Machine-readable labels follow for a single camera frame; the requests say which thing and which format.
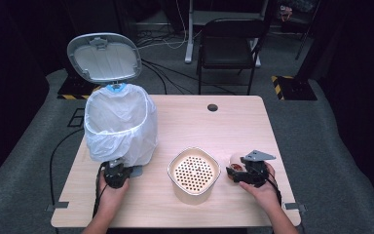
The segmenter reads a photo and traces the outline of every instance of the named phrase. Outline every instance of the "wooden table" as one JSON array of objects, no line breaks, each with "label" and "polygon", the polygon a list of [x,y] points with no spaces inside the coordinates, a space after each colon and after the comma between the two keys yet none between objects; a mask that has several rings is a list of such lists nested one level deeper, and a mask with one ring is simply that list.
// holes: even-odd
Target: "wooden table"
[{"label": "wooden table", "polygon": [[[284,203],[293,203],[281,155],[261,97],[255,96],[151,96],[158,109],[159,145],[143,175],[131,179],[124,205],[111,227],[183,228],[254,227],[271,223],[252,196],[227,177],[232,155],[244,156],[253,149],[274,155],[269,163]],[[217,111],[207,106],[216,104]],[[175,197],[168,164],[183,149],[200,147],[221,167],[209,198],[197,206]],[[54,227],[85,227],[92,219],[95,175],[99,163],[91,160],[85,138],[59,198],[67,209],[56,209]],[[285,211],[294,225],[298,211]]]}]

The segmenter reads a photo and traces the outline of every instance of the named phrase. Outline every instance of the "perforated basket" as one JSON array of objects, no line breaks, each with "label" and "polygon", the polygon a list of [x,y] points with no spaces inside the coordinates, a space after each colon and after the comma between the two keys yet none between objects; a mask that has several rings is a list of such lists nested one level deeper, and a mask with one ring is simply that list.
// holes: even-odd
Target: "perforated basket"
[{"label": "perforated basket", "polygon": [[207,200],[220,176],[220,165],[202,149],[191,147],[172,160],[168,175],[181,202],[199,205]]}]

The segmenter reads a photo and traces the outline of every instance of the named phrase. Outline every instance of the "dark background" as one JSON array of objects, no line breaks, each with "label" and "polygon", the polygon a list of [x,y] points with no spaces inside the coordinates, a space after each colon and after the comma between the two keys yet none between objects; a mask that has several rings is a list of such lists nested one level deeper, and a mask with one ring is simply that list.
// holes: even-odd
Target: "dark background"
[{"label": "dark background", "polygon": [[[46,75],[65,68],[71,77],[76,76],[65,54],[67,43],[77,35],[100,31],[136,37],[136,19],[131,15],[134,2],[0,0],[0,166],[45,100],[49,89]],[[339,15],[329,6],[341,1],[323,2],[327,7],[322,15],[328,17],[321,18],[315,31],[342,29],[336,50],[328,58],[326,75],[318,81],[334,111],[340,137],[374,186],[374,1],[346,4],[338,10],[345,14]],[[220,7],[231,7],[222,4],[224,1]],[[329,40],[307,55],[310,66],[328,55]]]}]

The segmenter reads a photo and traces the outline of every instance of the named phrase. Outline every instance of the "trash can lid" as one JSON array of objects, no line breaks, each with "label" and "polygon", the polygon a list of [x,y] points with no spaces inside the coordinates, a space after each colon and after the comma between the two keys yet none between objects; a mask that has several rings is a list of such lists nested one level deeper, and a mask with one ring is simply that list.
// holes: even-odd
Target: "trash can lid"
[{"label": "trash can lid", "polygon": [[75,70],[89,82],[123,83],[141,73],[141,57],[129,38],[115,33],[91,33],[72,39],[67,55]]}]

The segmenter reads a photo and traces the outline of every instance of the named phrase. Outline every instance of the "cable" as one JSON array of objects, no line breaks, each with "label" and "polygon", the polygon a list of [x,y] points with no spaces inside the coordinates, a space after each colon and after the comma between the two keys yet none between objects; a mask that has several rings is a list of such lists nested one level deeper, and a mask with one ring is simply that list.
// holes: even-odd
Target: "cable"
[{"label": "cable", "polygon": [[257,172],[260,176],[262,176],[264,179],[266,179],[270,184],[272,184],[273,188],[275,189],[276,191],[276,196],[278,197],[278,201],[279,201],[279,204],[281,205],[281,191],[279,190],[279,187],[278,187],[278,183],[276,182],[276,179],[275,177],[269,172],[269,170],[267,170],[268,174],[270,176],[272,176],[273,180],[275,182],[272,182],[269,177],[264,177],[263,174],[258,171],[257,169],[253,168],[253,167],[250,167],[251,169],[253,169],[255,172]]},{"label": "cable", "polygon": [[167,94],[167,86],[166,86],[166,82],[164,81],[164,79],[163,79],[163,77],[159,74],[159,72],[158,71],[156,71],[155,69],[153,69],[151,66],[150,66],[150,64],[148,64],[148,63],[145,63],[144,62],[144,65],[148,68],[148,69],[150,69],[150,70],[152,70],[154,73],[156,73],[156,75],[160,78],[160,80],[163,82],[163,85],[164,85],[164,92],[165,92],[165,94]]},{"label": "cable", "polygon": [[[268,178],[266,178],[266,180],[267,180],[270,184],[272,184],[273,187],[275,188],[275,190],[276,190],[276,194],[277,194],[277,196],[278,196],[279,204],[281,205],[281,192],[279,191],[278,182],[276,181],[275,176],[272,175],[272,174],[269,172],[269,170],[268,170],[268,173],[269,173],[269,175],[273,178],[273,181],[274,181],[274,182],[272,182],[272,181],[271,181],[270,179],[268,179]],[[302,220],[300,220],[300,226],[301,226],[301,228],[302,228],[302,233],[306,233],[306,231],[305,231],[305,226],[303,225]]]},{"label": "cable", "polygon": [[145,59],[141,59],[141,60],[144,62],[144,64],[147,63],[148,65],[151,66],[151,67],[148,67],[148,68],[150,68],[150,69],[154,68],[158,73],[160,73],[164,78],[166,78],[181,94],[184,95],[184,92],[181,91],[181,89],[184,90],[184,91],[186,91],[186,92],[188,92],[188,93],[190,93],[190,94],[193,94],[193,92],[191,92],[190,90],[188,90],[188,89],[186,89],[186,88],[184,88],[184,87],[176,84],[175,82],[171,81],[168,78],[168,76],[166,75],[166,73],[162,69],[159,68],[158,64],[156,64],[154,62],[147,61]]},{"label": "cable", "polygon": [[102,192],[99,193],[99,175],[101,174],[102,168],[105,168],[106,162],[102,163],[98,168],[98,173],[96,174],[96,180],[95,180],[95,203],[93,204],[93,218],[95,217],[96,212],[98,211],[99,201],[101,200],[101,196],[104,193],[105,188],[107,187],[107,184],[105,184],[105,187],[102,189]]},{"label": "cable", "polygon": [[162,43],[162,44],[152,44],[152,42],[154,41],[166,41],[166,40],[170,40],[170,39],[173,39],[175,38],[175,35],[173,34],[173,32],[169,32],[165,35],[161,35],[161,36],[152,36],[152,32],[151,30],[148,30],[148,31],[141,31],[142,34],[144,34],[144,36],[140,36],[141,38],[138,40],[138,42],[136,43],[137,45],[137,48],[138,49],[143,49],[143,48],[146,48],[146,47],[149,47],[149,46],[157,46],[157,45],[167,45],[169,44],[169,42],[167,43]]},{"label": "cable", "polygon": [[[183,40],[181,41],[181,42],[168,42],[168,40],[170,40],[170,39],[172,39],[172,38],[166,38],[166,37],[162,37],[162,36],[160,36],[160,37],[151,37],[151,38],[149,38],[149,39],[147,39],[147,40],[145,40],[145,42],[148,42],[148,41],[152,41],[152,42],[154,42],[154,41],[156,41],[156,39],[158,39],[158,38],[160,38],[159,40],[160,41],[164,41],[165,43],[158,43],[158,44],[150,44],[150,45],[143,45],[143,44],[140,44],[140,43],[137,43],[137,49],[138,50],[140,50],[140,49],[144,49],[144,48],[147,48],[147,47],[150,47],[150,46],[160,46],[160,45],[167,45],[168,47],[170,47],[170,48],[172,48],[172,49],[178,49],[178,48],[180,48],[182,45],[184,45],[184,43],[186,43],[187,42],[187,31],[186,31],[186,26],[185,26],[185,23],[184,23],[184,19],[183,19],[183,17],[181,16],[181,11],[180,11],[180,7],[179,7],[179,5],[178,5],[178,0],[176,0],[175,1],[175,3],[176,3],[176,5],[177,5],[177,11],[178,11],[178,15],[180,16],[180,19],[181,19],[181,23],[182,23],[182,25],[183,25],[183,30],[184,30],[184,38],[183,38]],[[176,47],[172,47],[171,45],[172,44],[179,44],[178,46],[176,46]]]},{"label": "cable", "polygon": [[302,227],[302,233],[306,234],[305,225],[303,225],[303,220],[302,220],[302,216],[301,215],[300,215],[300,226]]},{"label": "cable", "polygon": [[51,154],[51,159],[50,159],[50,188],[51,188],[51,201],[52,201],[52,204],[53,206],[56,205],[56,199],[54,197],[54,182],[53,182],[53,160],[54,160],[54,155],[56,154],[56,150],[59,148],[59,146],[66,140],[68,139],[69,137],[71,137],[72,135],[82,131],[83,128],[79,129],[79,130],[76,130],[72,133],[70,133],[69,135],[67,135],[66,137],[64,137],[57,145],[56,145],[56,148],[54,149],[53,153]]},{"label": "cable", "polygon": [[[171,69],[171,68],[165,67],[165,66],[163,66],[163,65],[157,64],[157,63],[155,63],[155,62],[148,61],[148,60],[145,60],[145,59],[142,59],[142,60],[145,61],[145,62],[148,62],[148,63],[150,63],[150,64],[152,64],[152,65],[160,66],[161,68],[164,68],[164,69],[166,69],[166,70],[172,71],[172,72],[174,72],[174,73],[176,73],[176,74],[179,74],[179,75],[185,76],[185,77],[187,77],[187,78],[189,78],[189,79],[192,79],[192,80],[195,80],[195,81],[199,81],[199,79],[197,79],[197,78],[195,78],[195,77],[192,77],[192,76],[186,75],[186,74],[184,74],[184,73],[181,73],[181,72],[179,72],[179,71],[176,71],[176,70],[173,70],[173,69]],[[237,95],[236,93],[231,92],[231,91],[229,91],[229,90],[227,90],[227,89],[224,89],[223,87],[220,87],[220,86],[218,86],[218,85],[213,85],[213,84],[210,84],[210,83],[205,82],[205,81],[202,81],[202,82],[205,83],[205,84],[207,84],[207,85],[211,85],[212,87],[215,87],[215,88],[217,88],[217,89],[220,89],[220,90],[222,90],[222,91],[224,91],[224,92],[227,92],[227,93],[229,93],[229,94],[232,94],[232,95],[234,95],[234,96]]]}]

